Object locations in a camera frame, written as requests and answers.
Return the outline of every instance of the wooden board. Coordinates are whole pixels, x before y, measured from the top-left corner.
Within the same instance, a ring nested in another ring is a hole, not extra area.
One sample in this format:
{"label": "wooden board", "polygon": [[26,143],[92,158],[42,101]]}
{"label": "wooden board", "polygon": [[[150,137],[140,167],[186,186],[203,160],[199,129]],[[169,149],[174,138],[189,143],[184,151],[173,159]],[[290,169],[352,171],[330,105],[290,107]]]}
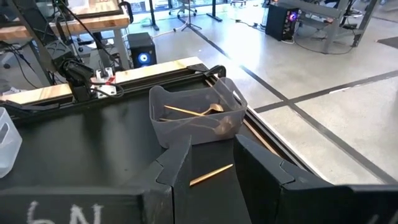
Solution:
{"label": "wooden board", "polygon": [[[127,70],[124,72],[117,72],[116,83],[122,83],[129,80],[144,78],[164,72],[171,72],[174,70],[186,68],[187,66],[190,65],[196,65],[201,63],[203,62],[199,58],[190,57],[190,58],[175,60],[173,62],[160,63],[153,66]],[[71,93],[72,92],[68,84],[60,84],[55,86],[39,88],[36,90],[25,91],[21,93],[15,93],[12,95],[0,96],[0,100],[11,100],[16,103],[26,104],[26,103],[33,103],[39,100],[46,100],[49,98],[70,95]]]}
{"label": "wooden board", "polygon": [[117,10],[119,10],[119,6],[116,0],[108,0],[106,2],[89,1],[89,7],[76,7],[72,9],[72,11],[77,15]]}
{"label": "wooden board", "polygon": [[[96,4],[98,6],[92,7],[90,9],[85,8],[84,10],[91,10],[92,12],[102,12],[100,10],[104,10],[106,8],[114,9],[115,7],[117,7],[117,5],[115,6],[115,3],[111,1]],[[126,13],[116,16],[103,16],[97,18],[82,19],[81,21],[89,30],[106,30],[112,29],[113,27],[127,27],[130,24],[130,18]],[[62,25],[63,31],[67,34],[68,31],[66,25],[64,25],[64,23]],[[55,24],[52,24],[51,27],[54,32],[58,34],[58,30],[55,27]],[[68,22],[68,27],[72,34],[85,32],[85,29],[78,21]],[[24,26],[5,27],[0,29],[0,40],[17,41],[18,39],[27,39],[29,37],[30,34]]]}

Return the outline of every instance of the office chair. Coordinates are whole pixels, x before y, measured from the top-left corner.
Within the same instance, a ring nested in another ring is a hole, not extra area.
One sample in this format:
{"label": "office chair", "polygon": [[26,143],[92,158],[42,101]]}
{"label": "office chair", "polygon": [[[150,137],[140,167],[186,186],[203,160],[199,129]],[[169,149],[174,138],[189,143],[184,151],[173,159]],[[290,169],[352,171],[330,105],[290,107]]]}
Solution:
{"label": "office chair", "polygon": [[[171,10],[169,11],[169,15],[172,14],[172,11],[176,11],[177,9],[179,9],[179,10],[178,10],[178,13],[177,13],[177,17],[179,18],[179,17],[180,17],[180,12],[185,13],[185,10],[189,10],[188,5],[189,5],[190,3],[189,3],[189,0],[178,0],[178,1],[179,1],[180,3],[182,3],[182,5],[179,6],[179,7],[176,7],[176,8],[171,9]],[[193,16],[196,16],[196,12],[198,12],[197,9],[196,9],[195,7],[192,7],[192,6],[191,6],[190,11],[193,12]]]}

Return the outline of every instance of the wooden chopstick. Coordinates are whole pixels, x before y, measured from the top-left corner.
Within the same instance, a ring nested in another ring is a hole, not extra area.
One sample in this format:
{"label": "wooden chopstick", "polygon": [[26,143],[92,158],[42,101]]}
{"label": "wooden chopstick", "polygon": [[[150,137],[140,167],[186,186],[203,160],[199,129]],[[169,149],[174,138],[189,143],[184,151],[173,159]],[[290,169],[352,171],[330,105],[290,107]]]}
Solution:
{"label": "wooden chopstick", "polygon": [[212,171],[212,172],[210,172],[210,173],[208,173],[208,174],[205,174],[205,175],[203,175],[203,176],[201,176],[201,177],[198,177],[198,178],[196,178],[196,179],[193,179],[193,180],[191,180],[189,186],[192,187],[192,186],[194,186],[195,184],[199,184],[200,182],[202,182],[202,181],[204,181],[204,180],[207,180],[207,179],[209,179],[210,177],[213,177],[214,175],[219,174],[220,172],[223,172],[223,171],[226,170],[226,169],[229,169],[229,168],[232,167],[233,165],[234,165],[234,164],[230,164],[230,165],[228,165],[228,166],[224,166],[224,167],[219,168],[219,169],[217,169],[217,170],[214,170],[214,171]]}

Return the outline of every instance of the computer tower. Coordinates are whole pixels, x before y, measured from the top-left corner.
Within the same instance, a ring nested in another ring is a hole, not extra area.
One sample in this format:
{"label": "computer tower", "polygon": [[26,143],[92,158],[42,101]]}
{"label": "computer tower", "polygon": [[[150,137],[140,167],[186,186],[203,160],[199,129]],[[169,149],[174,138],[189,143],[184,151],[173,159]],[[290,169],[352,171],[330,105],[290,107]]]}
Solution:
{"label": "computer tower", "polygon": [[281,41],[292,40],[299,9],[287,4],[270,5],[266,34]]}
{"label": "computer tower", "polygon": [[127,35],[134,68],[155,65],[155,44],[147,32]]}

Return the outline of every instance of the clear plastic bin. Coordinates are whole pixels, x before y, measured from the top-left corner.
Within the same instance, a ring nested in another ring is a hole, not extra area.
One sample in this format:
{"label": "clear plastic bin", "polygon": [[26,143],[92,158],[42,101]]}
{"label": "clear plastic bin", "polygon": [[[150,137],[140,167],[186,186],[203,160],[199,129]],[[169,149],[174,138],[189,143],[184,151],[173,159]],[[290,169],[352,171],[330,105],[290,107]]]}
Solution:
{"label": "clear plastic bin", "polygon": [[14,166],[22,138],[5,108],[0,107],[0,178]]}
{"label": "clear plastic bin", "polygon": [[[221,105],[224,112],[195,116],[165,107],[203,113],[212,103]],[[197,90],[171,93],[161,86],[154,86],[149,91],[150,119],[160,145],[166,148],[168,142],[186,135],[191,135],[193,145],[233,138],[243,123],[247,105],[229,78],[220,78],[214,86]]]}

